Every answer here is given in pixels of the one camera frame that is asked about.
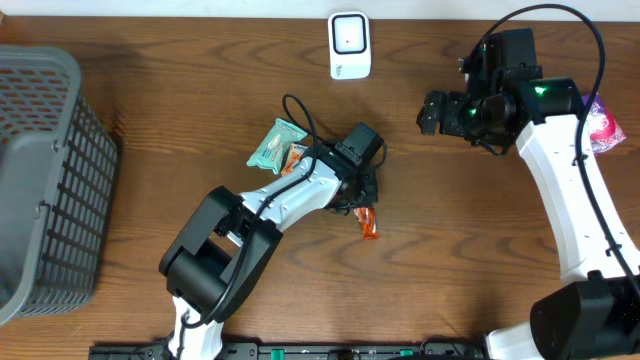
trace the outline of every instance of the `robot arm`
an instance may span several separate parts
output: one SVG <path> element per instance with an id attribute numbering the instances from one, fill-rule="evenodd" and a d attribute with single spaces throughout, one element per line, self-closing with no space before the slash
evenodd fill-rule
<path id="1" fill-rule="evenodd" d="M 320 146 L 313 173 L 281 193 L 252 224 L 258 208 L 267 197 L 308 174 L 312 159 L 306 157 L 293 172 L 258 190 L 238 196 L 225 187 L 211 191 L 189 219 L 160 262 L 160 272 L 167 278 L 167 290 L 176 306 L 176 326 L 169 342 L 174 357 L 211 360 L 219 353 L 223 322 L 246 300 L 269 259 L 282 232 L 306 214 L 335 202 L 371 206 L 377 201 L 375 167 L 370 161 L 384 140 L 366 125 L 359 123 L 344 140 Z M 249 227 L 255 226 L 251 242 L 244 244 Z M 238 251 L 231 257 L 209 240 L 215 233 L 229 238 L 238 247 L 248 246 L 247 256 L 237 264 Z M 240 266 L 235 285 L 217 304 L 228 286 L 231 274 Z M 184 328 L 200 321 L 197 328 Z"/>
<path id="2" fill-rule="evenodd" d="M 530 29 L 488 35 L 480 49 L 461 59 L 466 93 L 432 92 L 418 125 L 433 135 L 439 123 L 441 134 L 463 137 L 495 155 L 517 146 L 549 216 L 565 285 L 533 305 L 529 322 L 490 333 L 489 356 L 567 359 L 640 352 L 638 299 L 611 253 L 576 166 L 577 114 L 584 111 L 577 87 L 567 78 L 543 79 Z M 587 156 L 579 161 L 637 279 L 640 253 L 614 208 L 588 134 L 582 141 Z"/>
<path id="3" fill-rule="evenodd" d="M 534 306 L 531 313 L 532 321 L 537 324 L 537 328 L 532 329 L 531 322 L 526 322 L 509 329 L 496 330 L 487 335 L 487 350 L 491 358 L 542 359 L 543 356 L 540 355 L 534 341 L 532 330 L 542 334 L 538 336 L 538 345 L 545 352 L 545 358 L 559 357 L 559 353 L 565 349 L 571 349 L 573 356 L 577 357 L 596 356 L 597 353 L 607 356 L 613 353 L 635 352 L 635 345 L 628 341 L 624 332 L 616 331 L 612 327 L 607 331 L 608 339 L 605 339 L 602 334 L 603 325 L 607 322 L 606 317 L 602 315 L 606 314 L 608 317 L 612 311 L 615 311 L 613 303 L 610 302 L 615 297 L 612 297 L 611 292 L 606 289 L 602 292 L 593 292 L 592 288 L 603 285 L 603 279 L 616 278 L 618 280 L 610 281 L 608 285 L 612 287 L 611 284 L 617 284 L 616 287 L 619 288 L 622 285 L 624 288 L 624 281 L 620 282 L 624 272 L 608 251 L 608 244 L 593 214 L 581 184 L 578 169 L 572 164 L 575 158 L 573 146 L 577 121 L 575 115 L 561 115 L 547 117 L 545 124 L 538 126 L 531 122 L 523 129 L 516 141 L 516 146 L 533 174 L 549 216 L 558 248 L 562 283 L 567 286 L 574 283 L 582 286 L 582 291 L 590 291 L 593 299 L 599 298 L 598 301 L 601 304 L 595 307 L 577 306 L 577 303 L 565 301 L 566 299 L 554 301 L 552 298 L 547 300 L 549 305 L 545 306 L 549 309 L 548 311 L 542 313 L 539 313 L 540 310 L 534 311 L 536 308 L 542 309 L 543 300 Z M 586 154 L 592 154 L 588 133 L 585 132 L 584 136 L 584 151 Z M 637 275 L 640 253 L 618 217 L 595 156 L 585 159 L 585 164 L 607 223 L 615 231 L 616 241 L 622 246 L 620 250 L 634 274 Z M 599 272 L 602 279 L 589 280 L 589 273 L 592 271 Z M 558 294 L 570 292 L 565 289 L 560 290 Z M 586 303 L 587 295 L 584 292 L 583 294 L 578 303 Z M 582 318 L 583 321 L 590 318 L 590 324 L 580 324 L 577 318 L 567 319 L 557 314 L 557 312 L 572 310 L 579 312 L 577 318 Z M 573 326 L 579 326 L 581 329 L 571 329 Z M 573 331 L 575 331 L 573 334 L 575 338 L 570 339 L 568 335 Z M 553 334 L 552 336 L 557 340 L 555 342 L 550 340 L 549 336 L 544 336 L 546 334 Z M 583 353 L 576 353 L 580 348 Z"/>

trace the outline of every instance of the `wood grain surface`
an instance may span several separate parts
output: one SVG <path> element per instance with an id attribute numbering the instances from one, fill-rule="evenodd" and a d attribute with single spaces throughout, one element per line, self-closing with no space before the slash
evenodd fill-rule
<path id="1" fill-rule="evenodd" d="M 421 136 L 425 94 L 464 89 L 457 58 L 490 22 L 372 21 L 373 69 L 329 76 L 319 20 L 15 18 L 0 42 L 68 50 L 83 92 L 123 139 L 122 168 L 95 298 L 61 316 L 0 329 L 2 359 L 85 359 L 96 343 L 146 342 L 173 329 L 160 257 L 205 194 L 275 177 L 245 164 L 298 95 L 321 135 L 358 121 L 389 144 L 379 174 L 382 239 L 354 216 L 319 211 L 287 230 L 225 334 L 266 342 L 416 342 L 476 336 L 527 320 L 559 289 L 555 241 L 524 162 L 446 136 Z M 546 76 L 594 79 L 595 42 L 579 23 L 532 26 Z M 628 139 L 599 157 L 618 212 L 640 238 L 640 25 L 599 24 L 608 52 L 600 93 Z"/>

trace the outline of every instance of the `black cable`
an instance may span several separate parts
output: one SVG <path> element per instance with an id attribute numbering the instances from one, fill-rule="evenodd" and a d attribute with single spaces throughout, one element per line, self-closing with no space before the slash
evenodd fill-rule
<path id="1" fill-rule="evenodd" d="M 491 89 L 490 89 L 491 95 L 496 95 L 496 93 L 498 92 L 498 77 L 502 75 L 502 72 L 504 70 L 505 70 L 504 66 L 501 66 L 493 70 L 493 73 L 491 74 Z"/>
<path id="2" fill-rule="evenodd" d="M 144 349 L 144 348 L 148 348 L 148 347 L 156 346 L 156 345 L 160 345 L 160 344 L 162 344 L 162 345 L 166 346 L 166 344 L 167 344 L 167 340 L 166 340 L 166 339 L 164 339 L 164 340 L 161 340 L 161 341 L 154 341 L 154 342 L 152 342 L 152 343 L 148 343 L 148 344 L 140 345 L 140 346 L 138 346 L 137 348 L 135 348 L 135 349 L 131 350 L 131 352 L 129 353 L 129 356 L 127 357 L 127 360 L 131 360 L 131 356 L 132 356 L 132 355 L 134 355 L 134 354 L 135 354 L 135 355 L 137 355 L 139 359 L 144 360 L 144 354 L 145 354 L 145 353 L 140 353 L 140 352 L 138 352 L 138 351 L 139 351 L 139 350 L 141 350 L 141 349 Z"/>
<path id="3" fill-rule="evenodd" d="M 455 350 L 456 355 L 462 356 L 462 353 L 460 352 L 460 350 L 458 350 L 458 348 L 456 347 L 456 344 L 454 344 L 452 341 L 450 341 L 449 338 L 447 338 L 446 336 L 438 336 L 438 335 L 428 337 L 422 342 L 422 344 L 420 344 L 420 350 L 419 350 L 420 354 L 419 355 L 428 355 L 427 352 L 426 352 L 426 345 L 430 344 L 432 342 L 436 342 L 437 341 L 436 339 L 443 340 L 443 341 L 438 342 L 439 344 L 449 344 L 449 345 L 451 345 L 451 347 L 453 347 L 453 350 Z"/>
<path id="4" fill-rule="evenodd" d="M 244 240 L 244 243 L 242 244 L 242 247 L 240 249 L 240 255 L 238 255 L 238 261 L 236 262 L 236 264 L 235 264 L 235 266 L 233 268 L 233 272 L 231 273 L 231 277 L 229 278 L 229 282 L 227 284 L 227 287 L 224 289 L 224 291 L 222 292 L 222 294 L 220 295 L 220 297 L 216 301 L 216 304 L 214 305 L 213 310 L 211 310 L 206 316 L 202 316 L 200 318 L 200 320 L 198 320 L 197 322 L 192 323 L 192 324 L 189 324 L 186 321 L 186 319 L 182 319 L 182 327 L 183 328 L 195 329 L 197 327 L 200 327 L 200 326 L 204 325 L 205 323 L 211 322 L 212 317 L 214 316 L 214 314 L 216 314 L 218 312 L 218 310 L 220 309 L 220 307 L 222 306 L 222 304 L 226 300 L 227 296 L 231 292 L 231 289 L 234 288 L 236 282 L 238 281 L 238 277 L 240 275 L 240 270 L 242 269 L 242 264 L 244 263 L 244 259 L 247 257 L 247 252 L 248 252 L 248 249 L 249 249 L 249 245 L 251 244 L 251 241 L 253 240 L 253 235 L 255 234 L 255 232 L 257 230 L 257 225 L 258 225 L 258 223 L 260 221 L 260 215 L 262 215 L 262 212 L 280 194 L 284 193 L 285 191 L 288 191 L 289 189 L 293 188 L 294 186 L 297 186 L 298 184 L 302 183 L 303 181 L 307 181 L 307 179 L 309 179 L 309 177 L 311 177 L 311 175 L 313 174 L 313 171 L 315 170 L 316 161 L 318 159 L 318 140 L 320 139 L 318 137 L 318 133 L 316 131 L 316 125 L 313 122 L 313 118 L 311 118 L 311 114 L 309 113 L 309 110 L 307 110 L 306 106 L 304 106 L 302 101 L 300 101 L 300 99 L 298 99 L 295 95 L 285 94 L 282 97 L 282 106 L 284 108 L 284 111 L 287 113 L 287 116 L 289 117 L 289 120 L 293 124 L 295 124 L 296 126 L 299 127 L 298 122 L 295 121 L 295 119 L 293 119 L 293 117 L 291 116 L 291 113 L 289 112 L 289 108 L 287 106 L 287 99 L 293 99 L 296 103 L 298 103 L 298 105 L 300 106 L 300 109 L 302 109 L 302 111 L 304 112 L 305 116 L 307 117 L 307 120 L 309 121 L 309 126 L 311 127 L 311 131 L 310 132 L 311 132 L 311 135 L 313 136 L 313 151 L 312 151 L 312 155 L 311 155 L 311 166 L 309 166 L 309 170 L 305 173 L 304 176 L 300 177 L 296 181 L 293 181 L 292 183 L 290 183 L 290 184 L 288 184 L 286 186 L 283 186 L 282 188 L 280 188 L 279 190 L 277 190 L 276 192 L 274 192 L 273 194 L 267 196 L 264 199 L 264 201 L 262 202 L 262 204 L 258 208 L 258 211 L 256 211 L 256 214 L 253 217 L 253 221 L 251 221 L 251 226 L 249 226 L 249 231 L 247 233 L 247 237 Z"/>
<path id="5" fill-rule="evenodd" d="M 509 148 L 511 147 L 511 143 L 507 140 L 505 144 L 502 146 L 502 150 L 500 150 L 500 152 L 498 152 L 493 146 L 491 146 L 489 143 L 487 143 L 482 139 L 473 140 L 471 142 L 471 146 L 482 146 L 488 152 L 490 152 L 495 156 L 506 156 L 507 153 L 509 152 Z"/>
<path id="6" fill-rule="evenodd" d="M 310 125 L 311 126 L 311 130 L 308 130 L 304 126 L 300 125 L 300 123 L 293 117 L 293 115 L 291 115 L 291 112 L 289 111 L 289 106 L 287 106 L 287 99 L 288 98 L 291 98 L 295 102 L 298 103 L 298 105 L 300 106 L 300 108 L 304 112 L 305 116 L 307 117 L 307 120 L 311 119 L 311 114 L 309 113 L 307 108 L 302 104 L 302 101 L 300 101 L 299 98 L 297 98 L 295 95 L 285 94 L 285 96 L 282 97 L 282 108 L 284 109 L 285 114 L 287 114 L 287 117 L 289 118 L 289 122 L 291 122 L 293 125 L 299 127 L 300 129 L 304 130 L 307 134 L 312 134 L 313 133 L 313 128 L 315 127 L 315 125 L 314 126 Z M 322 137 L 320 137 L 320 135 L 316 134 L 316 137 L 318 138 L 318 141 L 320 141 L 323 145 L 325 145 L 325 146 L 327 146 L 329 148 L 333 148 L 333 144 L 328 142 L 328 141 L 326 141 Z"/>
<path id="7" fill-rule="evenodd" d="M 379 163 L 373 165 L 374 169 L 379 169 L 387 161 L 387 143 L 382 144 L 382 160 Z"/>
<path id="8" fill-rule="evenodd" d="M 478 51 L 480 50 L 480 47 L 485 42 L 486 37 L 489 36 L 495 29 L 497 29 L 504 22 L 506 22 L 507 20 L 511 19 L 514 16 L 520 15 L 520 14 L 528 12 L 528 11 L 538 10 L 538 9 L 557 9 L 557 10 L 567 11 L 567 12 L 575 15 L 580 20 L 582 20 L 582 22 L 584 22 L 585 25 L 587 25 L 589 30 L 591 30 L 591 32 L 593 33 L 593 36 L 594 36 L 594 38 L 595 38 L 595 40 L 596 40 L 596 42 L 598 44 L 598 53 L 599 53 L 599 57 L 600 57 L 600 64 L 598 65 L 598 74 L 596 75 L 596 80 L 595 80 L 595 82 L 593 84 L 593 89 L 591 90 L 591 94 L 589 95 L 589 99 L 587 100 L 587 103 L 585 104 L 585 107 L 584 107 L 582 113 L 580 114 L 580 117 L 578 118 L 578 127 L 577 127 L 577 130 L 576 130 L 576 140 L 575 140 L 576 163 L 578 165 L 578 169 L 580 170 L 580 177 L 582 178 L 582 184 L 584 185 L 584 189 L 585 189 L 585 191 L 587 193 L 587 197 L 589 198 L 589 202 L 591 203 L 591 207 L 593 208 L 593 212 L 595 213 L 596 218 L 598 219 L 598 223 L 600 224 L 600 227 L 602 228 L 602 232 L 604 233 L 605 239 L 609 243 L 609 246 L 610 246 L 609 250 L 616 257 L 616 260 L 620 264 L 620 267 L 624 271 L 625 276 L 629 280 L 629 283 L 631 284 L 631 287 L 633 288 L 633 291 L 635 292 L 635 294 L 638 297 L 638 299 L 640 299 L 640 286 L 638 286 L 638 283 L 636 282 L 636 280 L 634 278 L 633 271 L 631 271 L 631 268 L 629 268 L 629 264 L 627 264 L 626 260 L 624 259 L 624 256 L 622 256 L 622 253 L 620 252 L 620 247 L 619 247 L 618 243 L 616 243 L 615 239 L 613 238 L 613 234 L 611 233 L 611 230 L 609 229 L 609 225 L 607 224 L 607 221 L 604 218 L 604 214 L 602 213 L 602 210 L 600 209 L 600 205 L 598 205 L 598 200 L 596 199 L 596 195 L 593 192 L 593 188 L 591 187 L 591 182 L 589 181 L 589 177 L 587 175 L 587 169 L 586 169 L 586 166 L 584 164 L 584 160 L 586 159 L 586 157 L 585 157 L 585 155 L 584 155 L 584 153 L 582 151 L 582 133 L 584 131 L 584 126 L 585 126 L 585 124 L 587 122 L 587 116 L 589 115 L 589 111 L 591 110 L 591 106 L 593 105 L 593 102 L 595 100 L 596 94 L 598 93 L 598 89 L 600 88 L 600 82 L 602 81 L 602 76 L 604 75 L 604 67 L 605 67 L 605 62 L 606 62 L 606 54 L 605 54 L 605 51 L 604 51 L 604 42 L 602 41 L 602 36 L 600 36 L 600 32 L 598 32 L 598 29 L 596 28 L 596 26 L 584 14 L 582 14 L 581 12 L 579 12 L 578 10 L 576 10 L 574 8 L 571 8 L 571 7 L 568 7 L 568 6 L 565 6 L 565 5 L 540 4 L 540 5 L 534 5 L 534 6 L 525 7 L 525 8 L 522 8 L 520 10 L 514 11 L 511 14 L 509 14 L 509 15 L 503 17 L 502 19 L 498 20 L 498 22 L 496 22 L 482 36 L 480 41 L 478 41 L 476 46 L 471 51 L 471 54 L 469 55 L 469 58 L 468 58 L 469 60 L 468 61 L 470 63 L 473 62 L 473 59 L 477 56 Z"/>
<path id="9" fill-rule="evenodd" d="M 184 326 L 184 324 L 186 324 L 188 318 L 189 318 L 189 312 L 187 310 L 180 317 L 180 322 L 182 323 L 182 327 L 180 328 L 180 334 L 178 334 L 178 348 L 176 349 L 176 360 L 182 359 L 182 351 L 184 350 L 184 333 L 187 331 L 187 328 Z"/>

